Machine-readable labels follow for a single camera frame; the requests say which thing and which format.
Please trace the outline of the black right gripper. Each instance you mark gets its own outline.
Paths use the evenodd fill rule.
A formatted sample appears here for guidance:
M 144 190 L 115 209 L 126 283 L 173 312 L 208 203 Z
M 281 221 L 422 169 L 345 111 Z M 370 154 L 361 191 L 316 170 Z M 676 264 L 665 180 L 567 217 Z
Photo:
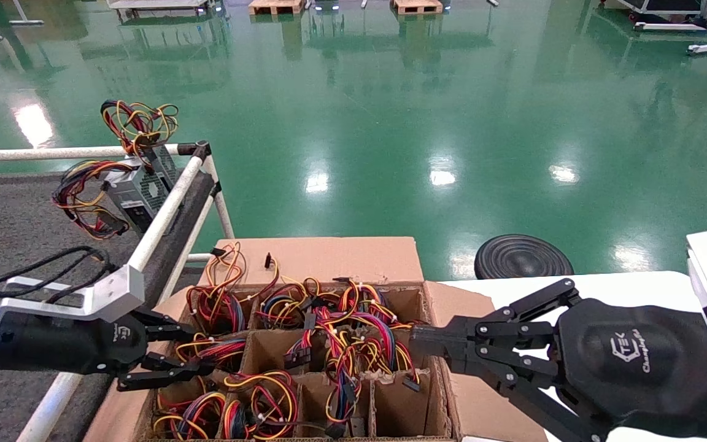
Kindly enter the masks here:
M 561 279 L 482 318 L 455 314 L 444 325 L 416 325 L 411 349 L 443 359 L 451 374 L 479 379 L 561 441 L 605 441 L 607 430 L 623 426 L 707 439 L 702 314 L 579 302 L 573 280 Z M 555 325 L 536 321 L 561 307 L 569 310 Z M 495 347 L 556 339 L 566 380 L 556 392 L 577 415 L 544 393 L 558 386 L 556 364 Z

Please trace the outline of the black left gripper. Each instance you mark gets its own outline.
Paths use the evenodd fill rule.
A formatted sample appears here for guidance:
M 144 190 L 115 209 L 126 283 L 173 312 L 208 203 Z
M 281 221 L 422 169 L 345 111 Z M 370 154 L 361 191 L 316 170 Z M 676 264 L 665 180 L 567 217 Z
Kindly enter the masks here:
M 136 318 L 127 314 L 114 322 L 8 312 L 0 322 L 0 370 L 117 374 L 119 392 L 166 388 L 208 376 L 214 363 L 146 354 L 148 342 L 188 343 L 197 333 L 152 309 L 136 309 Z M 127 372 L 135 365 L 139 370 Z

